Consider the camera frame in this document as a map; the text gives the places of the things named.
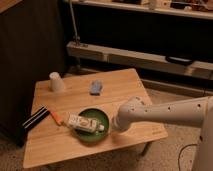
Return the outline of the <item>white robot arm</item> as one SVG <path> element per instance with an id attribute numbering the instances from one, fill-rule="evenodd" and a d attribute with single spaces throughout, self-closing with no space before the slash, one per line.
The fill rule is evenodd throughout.
<path id="1" fill-rule="evenodd" d="M 127 131 L 134 122 L 157 122 L 199 127 L 193 171 L 213 171 L 213 96 L 146 105 L 141 97 L 132 97 L 122 104 L 112 118 L 112 128 Z"/>

